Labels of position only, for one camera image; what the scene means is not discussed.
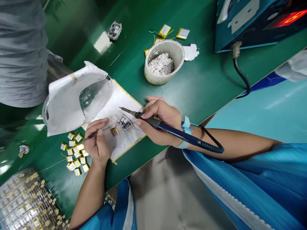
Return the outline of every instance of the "person's right hand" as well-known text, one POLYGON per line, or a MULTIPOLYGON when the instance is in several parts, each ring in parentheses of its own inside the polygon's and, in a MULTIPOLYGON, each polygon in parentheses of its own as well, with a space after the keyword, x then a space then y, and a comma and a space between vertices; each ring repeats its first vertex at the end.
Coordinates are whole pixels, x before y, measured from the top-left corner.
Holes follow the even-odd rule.
MULTIPOLYGON (((149 102, 143 110, 144 114, 142 118, 147 119, 152 116, 158 116, 160 121, 182 131, 181 115, 176 107, 167 104, 162 97, 148 96, 147 100, 149 102)), ((141 130, 158 145, 178 146, 182 142, 181 139, 171 134, 153 128, 142 119, 137 119, 136 123, 141 130)))

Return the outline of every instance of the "person's left hand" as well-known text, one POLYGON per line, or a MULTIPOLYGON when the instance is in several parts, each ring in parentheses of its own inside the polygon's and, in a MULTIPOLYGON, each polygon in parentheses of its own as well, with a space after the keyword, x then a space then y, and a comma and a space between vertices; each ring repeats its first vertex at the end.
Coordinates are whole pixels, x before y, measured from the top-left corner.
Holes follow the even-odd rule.
POLYGON ((95 162, 95 164, 98 163, 100 166, 106 166, 112 153, 106 143, 105 134, 102 130, 108 122, 109 118, 93 121, 88 125, 85 131, 84 139, 98 130, 97 136, 84 141, 84 149, 93 158, 93 162, 95 162))

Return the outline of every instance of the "person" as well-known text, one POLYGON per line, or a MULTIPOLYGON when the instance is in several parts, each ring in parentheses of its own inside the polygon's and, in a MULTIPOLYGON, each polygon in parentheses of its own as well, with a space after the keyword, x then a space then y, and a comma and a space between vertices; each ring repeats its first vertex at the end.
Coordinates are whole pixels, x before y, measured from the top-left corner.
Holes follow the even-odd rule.
MULTIPOLYGON (((161 97, 147 97, 142 118, 153 115, 182 130, 181 114, 161 97)), ((88 125, 84 143, 93 161, 81 187, 70 229, 136 229, 129 180, 118 186, 115 211, 104 203, 104 180, 111 150, 102 128, 109 119, 88 125)), ((158 145, 178 146, 182 140, 151 127, 142 119, 137 125, 158 145)), ((199 127, 192 135, 214 142, 199 127)), ((224 147, 216 154, 189 145, 185 158, 209 188, 237 229, 305 229, 307 226, 307 144, 279 141, 234 130, 208 129, 224 147)))

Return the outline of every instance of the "red digital display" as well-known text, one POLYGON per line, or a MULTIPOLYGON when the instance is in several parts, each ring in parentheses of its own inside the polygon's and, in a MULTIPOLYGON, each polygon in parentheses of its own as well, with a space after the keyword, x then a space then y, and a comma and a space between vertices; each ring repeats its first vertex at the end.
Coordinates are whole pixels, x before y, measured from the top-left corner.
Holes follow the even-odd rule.
POLYGON ((283 27, 290 25, 299 18, 301 18, 302 16, 304 16, 305 14, 307 14, 307 10, 291 13, 285 19, 279 22, 275 27, 283 27))

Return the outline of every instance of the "blue wrist strap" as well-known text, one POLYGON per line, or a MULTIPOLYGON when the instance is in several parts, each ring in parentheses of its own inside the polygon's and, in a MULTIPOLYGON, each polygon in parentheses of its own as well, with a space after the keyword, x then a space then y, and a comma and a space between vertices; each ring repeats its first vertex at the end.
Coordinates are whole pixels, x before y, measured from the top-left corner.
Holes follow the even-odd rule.
MULTIPOLYGON (((187 134, 192 134, 192 130, 190 130, 190 119, 185 116, 185 122, 183 123, 183 125, 181 126, 183 131, 187 134)), ((186 149, 190 144, 186 141, 182 141, 178 146, 174 146, 175 148, 178 148, 178 149, 186 149)))

